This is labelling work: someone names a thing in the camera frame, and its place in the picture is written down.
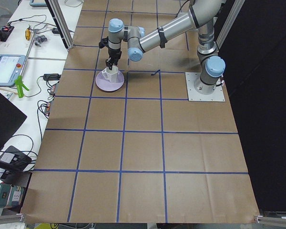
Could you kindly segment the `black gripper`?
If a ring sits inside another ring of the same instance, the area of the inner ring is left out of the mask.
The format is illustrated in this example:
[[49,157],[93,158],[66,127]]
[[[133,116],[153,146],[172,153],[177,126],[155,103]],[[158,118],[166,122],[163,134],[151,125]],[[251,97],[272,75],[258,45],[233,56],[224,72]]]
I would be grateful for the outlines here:
[[110,70],[112,69],[112,66],[118,66],[118,61],[121,58],[122,51],[121,49],[108,49],[109,58],[105,61],[106,67],[108,67]]

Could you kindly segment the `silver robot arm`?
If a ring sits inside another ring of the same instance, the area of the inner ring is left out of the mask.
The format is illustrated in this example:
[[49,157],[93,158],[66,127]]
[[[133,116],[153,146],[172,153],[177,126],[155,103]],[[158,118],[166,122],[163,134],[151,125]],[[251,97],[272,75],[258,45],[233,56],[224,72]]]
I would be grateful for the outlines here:
[[214,17],[219,0],[193,0],[187,11],[167,15],[169,0],[111,0],[108,35],[99,47],[108,49],[106,68],[96,85],[110,96],[124,86],[118,70],[123,54],[131,62],[143,61],[141,69],[159,69],[159,93],[164,98],[184,99],[188,91],[210,95],[221,89],[219,78],[225,62],[218,57]]

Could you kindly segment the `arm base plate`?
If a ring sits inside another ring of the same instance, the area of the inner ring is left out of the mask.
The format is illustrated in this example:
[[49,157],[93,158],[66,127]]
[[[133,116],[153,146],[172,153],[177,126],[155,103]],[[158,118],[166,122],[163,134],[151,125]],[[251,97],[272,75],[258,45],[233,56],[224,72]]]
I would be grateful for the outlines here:
[[200,79],[201,73],[185,72],[188,101],[191,102],[225,102],[220,79],[214,85],[206,85]]

